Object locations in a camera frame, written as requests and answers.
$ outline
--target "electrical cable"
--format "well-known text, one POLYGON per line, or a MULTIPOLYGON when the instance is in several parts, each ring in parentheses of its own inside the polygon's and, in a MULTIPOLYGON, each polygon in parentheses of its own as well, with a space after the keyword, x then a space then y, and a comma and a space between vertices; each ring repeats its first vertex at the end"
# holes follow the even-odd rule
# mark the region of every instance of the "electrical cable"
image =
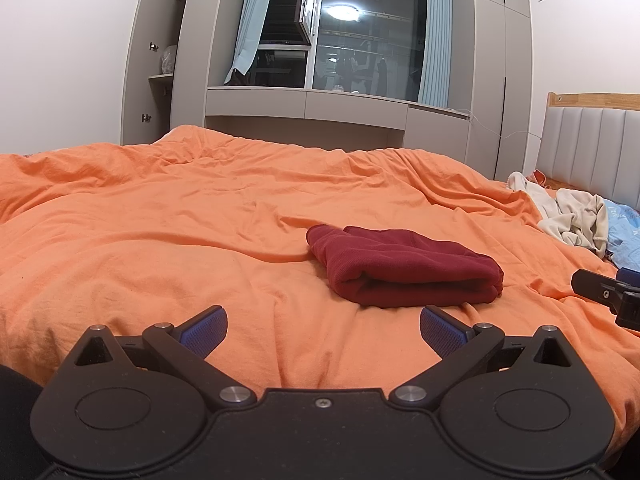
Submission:
POLYGON ((469 113, 469 115, 471 116, 471 121, 476 120, 476 122, 477 122, 478 124, 480 124, 480 126, 482 126, 485 130, 487 130, 488 132, 491 132, 492 134, 494 134, 494 135, 495 135, 495 136, 497 136, 497 137, 500 137, 501 139, 508 139, 509 137, 511 137, 512 135, 515 135, 515 134, 528 134, 528 135, 530 135, 530 136, 533 136, 533 137, 536 137, 537 139, 542 140, 542 137, 537 136, 536 134, 532 134, 531 132, 524 132, 524 131, 512 132, 512 133, 510 133, 510 134, 509 134, 509 135, 507 135, 507 136, 502 136, 501 134, 499 134, 499 133, 497 133, 497 132, 494 132, 491 128, 487 128, 486 126, 484 126, 484 124, 482 124, 482 123, 480 122, 480 120, 479 120, 475 115, 473 115, 473 113, 471 112, 471 110, 466 110, 466 109, 465 109, 465 110, 453 110, 453 111, 454 111, 454 112, 468 112, 468 113, 469 113))

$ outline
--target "wrinkled fabric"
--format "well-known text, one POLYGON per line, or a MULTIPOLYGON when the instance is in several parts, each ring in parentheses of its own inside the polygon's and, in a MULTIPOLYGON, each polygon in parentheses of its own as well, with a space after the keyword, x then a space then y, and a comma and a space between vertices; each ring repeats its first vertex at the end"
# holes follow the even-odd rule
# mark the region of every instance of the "wrinkled fabric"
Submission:
POLYGON ((491 304, 444 307, 507 334, 559 326, 612 405, 619 447, 640 424, 640 341, 571 276, 616 269, 537 227, 524 192, 421 150, 345 153, 181 126, 152 145, 0 155, 0 362, 44 384, 84 330, 136 335, 224 306, 207 361, 255 389, 380 387, 439 361, 419 307, 335 294, 316 224, 408 229, 492 257, 491 304))
POLYGON ((490 257, 413 231, 320 224, 306 241, 331 288, 363 306, 491 303, 502 291, 504 274, 490 257))
POLYGON ((620 269, 640 272, 640 214, 628 205, 604 201, 609 213, 607 253, 620 269))
POLYGON ((507 185, 513 190, 525 191, 542 215, 538 227, 565 244, 584 247, 604 258, 609 238, 609 220, 604 199, 577 189, 559 189, 556 198, 546 190, 525 179, 521 173, 512 173, 507 185))

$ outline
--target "silver bolt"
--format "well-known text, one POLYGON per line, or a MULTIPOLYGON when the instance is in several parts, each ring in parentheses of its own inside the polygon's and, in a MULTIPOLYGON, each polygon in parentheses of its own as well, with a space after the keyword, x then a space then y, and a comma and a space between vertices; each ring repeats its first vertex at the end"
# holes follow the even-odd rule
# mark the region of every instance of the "silver bolt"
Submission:
POLYGON ((225 402, 245 402, 251 397, 251 390, 244 386, 227 386, 220 390, 220 399, 225 402))
POLYGON ((404 402, 418 402, 423 400, 427 396, 427 392, 420 386, 414 386, 413 384, 407 384, 406 386, 400 386, 396 390, 396 397, 404 402))
POLYGON ((318 408, 330 408, 333 403, 331 399, 318 399, 316 400, 316 406, 318 408))

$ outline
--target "orange bedsheet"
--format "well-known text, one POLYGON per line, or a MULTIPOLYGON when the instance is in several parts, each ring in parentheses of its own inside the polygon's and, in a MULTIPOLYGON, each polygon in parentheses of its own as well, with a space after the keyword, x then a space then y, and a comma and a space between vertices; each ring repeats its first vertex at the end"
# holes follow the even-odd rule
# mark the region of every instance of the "orange bedsheet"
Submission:
POLYGON ((445 156, 324 152, 183 126, 150 146, 0 156, 0 359, 45 383, 86 327, 139 334, 211 304, 229 318, 209 357, 255 388, 382 386, 438 358, 419 308, 361 308, 329 290, 306 229, 404 228, 494 258, 504 291, 448 312, 507 334, 558 325, 604 390, 621 444, 640 422, 640 340, 570 279, 614 268, 536 228, 512 192, 445 156))

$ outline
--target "headboard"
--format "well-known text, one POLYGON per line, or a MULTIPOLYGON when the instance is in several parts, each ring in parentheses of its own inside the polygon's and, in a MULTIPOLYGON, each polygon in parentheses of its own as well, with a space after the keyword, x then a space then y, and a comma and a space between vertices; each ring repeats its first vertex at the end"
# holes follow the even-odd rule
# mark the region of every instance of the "headboard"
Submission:
POLYGON ((640 209, 640 95, 549 93, 537 168, 640 209))

